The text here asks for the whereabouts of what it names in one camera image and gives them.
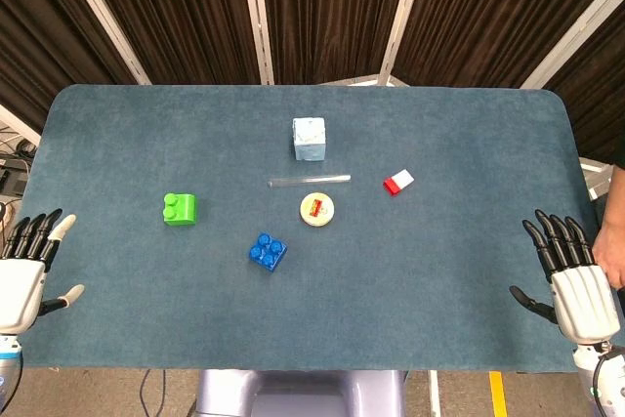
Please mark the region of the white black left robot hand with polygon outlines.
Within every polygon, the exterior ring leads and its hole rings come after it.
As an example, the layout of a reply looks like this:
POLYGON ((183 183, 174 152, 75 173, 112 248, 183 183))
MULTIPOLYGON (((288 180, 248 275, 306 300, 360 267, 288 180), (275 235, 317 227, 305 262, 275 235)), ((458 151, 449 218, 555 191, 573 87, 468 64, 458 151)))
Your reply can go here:
POLYGON ((12 228, 1 251, 1 334, 18 336, 40 316, 66 309, 84 293, 72 286, 65 294, 45 300, 47 276, 61 243, 76 222, 61 208, 34 218, 25 217, 12 228))

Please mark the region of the bare person hand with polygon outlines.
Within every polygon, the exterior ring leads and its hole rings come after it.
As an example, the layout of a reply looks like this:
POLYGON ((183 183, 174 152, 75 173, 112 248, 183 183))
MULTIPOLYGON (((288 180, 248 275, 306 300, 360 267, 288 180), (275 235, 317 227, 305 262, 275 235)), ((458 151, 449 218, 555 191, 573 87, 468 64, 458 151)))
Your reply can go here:
POLYGON ((625 236, 624 227, 603 222, 595 239, 593 254, 603 269, 609 284, 615 289, 624 287, 625 236))

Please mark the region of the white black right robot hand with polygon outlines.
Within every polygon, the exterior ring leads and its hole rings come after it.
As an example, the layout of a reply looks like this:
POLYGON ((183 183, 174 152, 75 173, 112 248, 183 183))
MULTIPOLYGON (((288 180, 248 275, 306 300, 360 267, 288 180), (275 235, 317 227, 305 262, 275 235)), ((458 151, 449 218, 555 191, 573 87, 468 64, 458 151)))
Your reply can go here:
POLYGON ((537 302, 516 285, 509 287, 513 298, 528 311, 556 324, 573 344, 610 341, 620 330, 619 316, 585 231, 570 217, 561 219, 540 209, 535 217, 537 224, 524 220, 522 226, 536 250, 553 304, 537 302))

